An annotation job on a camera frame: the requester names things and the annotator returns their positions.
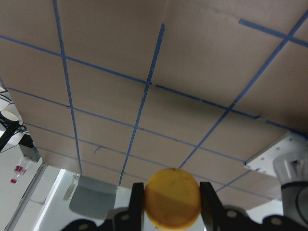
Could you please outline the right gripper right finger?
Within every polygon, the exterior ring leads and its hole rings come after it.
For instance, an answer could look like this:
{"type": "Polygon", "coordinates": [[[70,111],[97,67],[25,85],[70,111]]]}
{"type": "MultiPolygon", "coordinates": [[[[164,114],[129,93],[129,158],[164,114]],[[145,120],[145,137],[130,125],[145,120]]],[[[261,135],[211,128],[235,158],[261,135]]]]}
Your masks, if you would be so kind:
{"type": "Polygon", "coordinates": [[[221,231],[224,207],[210,182],[200,182],[201,217],[207,231],[221,231]]]}

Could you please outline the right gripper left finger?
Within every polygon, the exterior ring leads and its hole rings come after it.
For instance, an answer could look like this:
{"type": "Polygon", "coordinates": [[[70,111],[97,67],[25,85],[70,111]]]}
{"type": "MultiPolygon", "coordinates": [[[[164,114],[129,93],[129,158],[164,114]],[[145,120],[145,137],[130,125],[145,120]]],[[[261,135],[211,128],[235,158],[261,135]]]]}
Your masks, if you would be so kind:
{"type": "Polygon", "coordinates": [[[134,183],[128,206],[130,226],[133,231],[142,231],[144,227],[144,184],[134,183]]]}

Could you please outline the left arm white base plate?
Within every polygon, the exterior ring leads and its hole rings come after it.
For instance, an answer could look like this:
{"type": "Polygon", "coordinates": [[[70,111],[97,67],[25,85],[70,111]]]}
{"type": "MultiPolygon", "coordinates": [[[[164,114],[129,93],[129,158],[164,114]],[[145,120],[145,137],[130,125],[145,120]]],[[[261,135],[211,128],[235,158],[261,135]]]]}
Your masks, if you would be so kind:
{"type": "Polygon", "coordinates": [[[308,139],[289,131],[249,158],[244,167],[275,177],[281,184],[306,180],[308,139]]]}

